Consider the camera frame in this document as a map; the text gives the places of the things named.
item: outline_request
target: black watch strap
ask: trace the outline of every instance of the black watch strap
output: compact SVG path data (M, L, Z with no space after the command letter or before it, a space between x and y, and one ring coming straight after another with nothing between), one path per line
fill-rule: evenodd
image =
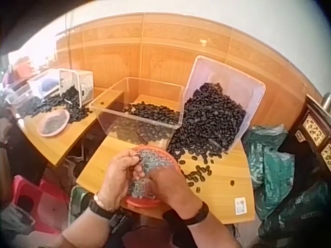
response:
M202 202L202 207L199 209L197 214L188 219L188 220L183 220L187 226L191 226L197 223L202 222L205 218L207 218L207 215L209 214L209 207L208 205L203 201Z
M107 210L101 208L93 198L89 202L88 206L93 213L97 214L100 217L106 218L108 220L110 220L115 214L114 212L110 212L110 211L107 211Z

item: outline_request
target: green sack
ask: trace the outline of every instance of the green sack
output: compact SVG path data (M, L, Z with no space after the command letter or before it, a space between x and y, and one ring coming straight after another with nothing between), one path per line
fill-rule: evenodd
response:
M264 146L259 142L251 142L245 149L250 170L250 177L252 179L254 189L261 186L264 180L263 149Z
M276 127L253 126L245 133L243 144L245 146L247 143L257 141L264 146L278 150L287 134L283 124Z
M254 189L261 186L264 181L264 148L271 147L277 150L284 141L286 135L287 131L284 125L279 125L277 127L254 126L245 133L243 137L243 145Z
M331 204L331 192L327 183L318 181L308 190L289 200L286 207L273 212L259 227L263 239L291 237L295 232L313 225L323 218L324 211Z
M264 184L255 190L255 210L265 220L293 186L294 155L264 148Z

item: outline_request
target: clear plastic container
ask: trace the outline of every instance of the clear plastic container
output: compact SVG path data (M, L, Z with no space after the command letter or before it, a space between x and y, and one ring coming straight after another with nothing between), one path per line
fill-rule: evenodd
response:
M36 95L34 95L34 91L31 89L30 85L25 84L16 91L9 89L9 94L6 97L6 101L14 108L17 108L22 106L24 102L34 96Z
M126 77L94 99L89 107L97 115L105 134L122 141L166 149L174 131L182 125L184 87L137 77ZM176 123L138 117L124 113L129 104L141 103L166 106L177 113ZM156 141L141 143L138 130L166 134Z
M231 66L204 56L198 56L195 59L185 88L184 102L192 97L194 91L206 82L220 83L223 93L241 104L243 109L246 110L246 116L230 147L231 149L249 127L251 119L263 98L265 85Z
M27 83L30 85L33 95L44 98L58 90L59 70L48 69L29 79Z

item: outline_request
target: pile of black beans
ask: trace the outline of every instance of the pile of black beans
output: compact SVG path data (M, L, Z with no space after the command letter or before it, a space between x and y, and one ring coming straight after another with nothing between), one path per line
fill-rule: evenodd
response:
M36 116L39 113L50 112L54 107L64 106L70 113L69 123L80 121L92 113L88 108L79 108L79 94L74 86L71 86L60 96L59 94L40 99L32 97L17 109L22 118L25 116Z
M190 154L201 155L204 164L208 156L221 158L234 142L245 115L240 104L223 94L219 83L204 83L186 102L183 124L167 151L179 160L187 149Z
M123 112L171 125L178 122L179 118L179 112L166 106L145 104L145 102L129 104ZM147 145L151 141L167 139L172 133L171 128L122 117L118 117L113 122L111 131L116 132L118 139L137 145Z

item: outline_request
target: red plastic stool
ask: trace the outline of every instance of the red plastic stool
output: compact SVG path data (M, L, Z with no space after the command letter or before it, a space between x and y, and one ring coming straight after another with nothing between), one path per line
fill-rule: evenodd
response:
M62 200L65 200L66 202L70 201L70 197L68 197L68 195L65 194L65 192L62 189L60 189L57 186L45 181L44 179L41 179L40 184L39 184L39 188L42 191L54 196L57 199L62 199Z
M49 234L59 234L62 224L67 221L67 203L58 194L57 197L43 191L40 187L30 183L25 178L17 175L13 180L13 200L17 205L21 196L28 196L33 201L30 215L35 219L35 230Z

